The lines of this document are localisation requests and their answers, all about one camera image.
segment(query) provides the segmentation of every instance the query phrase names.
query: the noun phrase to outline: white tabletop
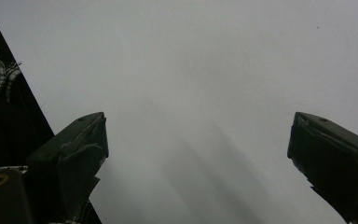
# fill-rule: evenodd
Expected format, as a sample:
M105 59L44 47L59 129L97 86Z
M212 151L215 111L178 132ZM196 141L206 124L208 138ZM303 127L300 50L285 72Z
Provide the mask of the white tabletop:
M103 223L344 223L286 157L296 111L358 133L358 1L9 1L54 132L104 111Z

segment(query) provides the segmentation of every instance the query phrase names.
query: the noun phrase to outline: white surface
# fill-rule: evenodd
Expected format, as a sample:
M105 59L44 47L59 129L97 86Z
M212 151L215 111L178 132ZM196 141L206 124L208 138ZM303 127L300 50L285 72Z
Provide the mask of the white surface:
M358 1L8 1L54 132L96 111L103 223L344 223L286 158L296 111L358 133Z

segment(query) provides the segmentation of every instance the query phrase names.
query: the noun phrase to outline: white table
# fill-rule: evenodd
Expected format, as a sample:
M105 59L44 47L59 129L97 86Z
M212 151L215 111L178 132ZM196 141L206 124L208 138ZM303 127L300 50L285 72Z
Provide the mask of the white table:
M296 111L358 133L358 1L9 1L54 132L104 111L103 223L344 223L286 149Z

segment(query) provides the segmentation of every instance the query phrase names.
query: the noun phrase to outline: black metal part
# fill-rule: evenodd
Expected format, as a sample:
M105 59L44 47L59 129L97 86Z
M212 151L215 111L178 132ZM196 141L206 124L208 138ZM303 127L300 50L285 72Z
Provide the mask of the black metal part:
M346 222L358 223L358 135L297 112L287 155Z
M0 223L34 223L21 173L14 170L0 172Z
M103 113L75 120L28 160L32 206L44 221L75 219L99 179L108 145Z

